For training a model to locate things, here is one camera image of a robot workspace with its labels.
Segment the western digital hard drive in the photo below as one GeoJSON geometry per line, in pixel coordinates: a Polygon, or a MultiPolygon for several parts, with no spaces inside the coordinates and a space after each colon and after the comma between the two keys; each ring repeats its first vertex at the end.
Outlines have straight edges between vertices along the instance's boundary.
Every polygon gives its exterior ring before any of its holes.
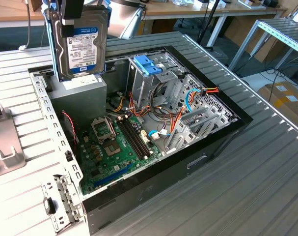
{"type": "Polygon", "coordinates": [[[108,9],[102,5],[84,6],[81,17],[71,20],[70,37],[62,34],[68,24],[52,8],[46,15],[55,75],[60,81],[88,74],[98,74],[105,69],[105,50],[108,31],[108,9]]]}

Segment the metal table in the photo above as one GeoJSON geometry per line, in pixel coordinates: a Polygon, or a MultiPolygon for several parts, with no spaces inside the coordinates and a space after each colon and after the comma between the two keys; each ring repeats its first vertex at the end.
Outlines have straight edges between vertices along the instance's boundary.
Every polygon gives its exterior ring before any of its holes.
{"type": "MultiPolygon", "coordinates": [[[[110,40],[107,54],[172,45],[254,121],[215,160],[108,225],[102,236],[298,235],[298,128],[179,32],[110,40]]],[[[62,170],[27,68],[48,48],[0,53],[0,103],[14,115],[27,165],[0,176],[0,235],[54,235],[40,184],[62,170]]],[[[79,222],[62,235],[88,235],[79,222]]]]}
{"type": "Polygon", "coordinates": [[[243,44],[239,48],[238,52],[236,53],[231,64],[229,65],[230,70],[233,70],[235,68],[236,64],[238,63],[239,59],[241,58],[247,45],[250,43],[258,28],[263,29],[265,33],[262,35],[255,48],[252,50],[251,55],[254,55],[255,52],[261,47],[268,34],[274,36],[290,47],[290,50],[275,67],[276,69],[278,69],[283,64],[283,62],[293,50],[298,51],[298,23],[287,18],[257,20],[248,33],[247,37],[245,38],[243,44]]]}

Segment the hard drive label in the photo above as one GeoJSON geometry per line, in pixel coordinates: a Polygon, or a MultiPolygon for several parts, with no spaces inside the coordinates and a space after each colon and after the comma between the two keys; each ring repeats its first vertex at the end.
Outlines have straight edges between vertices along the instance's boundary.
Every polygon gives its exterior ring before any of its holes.
{"type": "Polygon", "coordinates": [[[75,72],[91,70],[96,65],[98,36],[96,27],[76,28],[75,36],[67,38],[69,68],[75,72]]]}

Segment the yellow wire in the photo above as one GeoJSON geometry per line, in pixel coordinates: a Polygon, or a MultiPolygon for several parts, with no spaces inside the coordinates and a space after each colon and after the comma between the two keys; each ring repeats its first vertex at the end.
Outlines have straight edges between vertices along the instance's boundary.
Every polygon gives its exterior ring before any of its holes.
{"type": "Polygon", "coordinates": [[[216,88],[202,88],[202,89],[206,89],[206,90],[215,90],[215,89],[217,89],[217,87],[216,87],[216,88]]]}
{"type": "Polygon", "coordinates": [[[123,106],[123,99],[124,98],[122,97],[121,100],[120,100],[119,107],[117,107],[117,109],[113,110],[113,112],[118,112],[122,108],[122,106],[123,106]]]}

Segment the wooden desk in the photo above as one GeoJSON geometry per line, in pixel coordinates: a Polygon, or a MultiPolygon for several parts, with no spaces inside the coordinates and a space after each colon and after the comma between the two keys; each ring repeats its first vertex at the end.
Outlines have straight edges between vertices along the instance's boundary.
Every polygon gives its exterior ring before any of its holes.
{"type": "MultiPolygon", "coordinates": [[[[188,6],[176,6],[171,1],[162,2],[149,2],[146,4],[146,16],[145,19],[148,21],[146,26],[152,26],[153,20],[158,19],[178,19],[178,18],[194,18],[204,17],[205,9],[200,9],[194,4],[188,6]]],[[[207,46],[213,46],[214,42],[220,32],[226,17],[228,16],[246,16],[246,15],[275,15],[274,18],[279,18],[286,8],[267,8],[267,9],[249,9],[237,0],[233,0],[231,4],[227,4],[226,8],[217,9],[214,13],[215,17],[219,17],[215,29],[211,35],[211,38],[207,46]]],[[[31,12],[31,25],[40,26],[43,25],[43,16],[40,10],[31,12]]],[[[27,26],[27,13],[23,10],[12,9],[8,7],[0,7],[0,28],[4,27],[20,27],[27,26]]]]}

